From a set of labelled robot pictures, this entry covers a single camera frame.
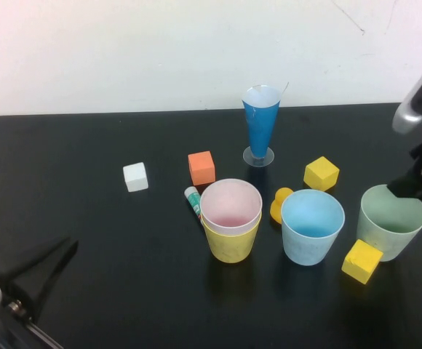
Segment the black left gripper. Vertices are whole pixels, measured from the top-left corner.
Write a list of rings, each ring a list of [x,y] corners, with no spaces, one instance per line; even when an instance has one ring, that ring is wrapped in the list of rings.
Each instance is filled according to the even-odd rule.
[[[78,241],[70,238],[55,238],[24,249],[0,251],[0,281],[15,278],[10,291],[16,299],[0,305],[0,348],[63,349],[33,320],[39,319],[52,288],[76,254],[78,245]]]

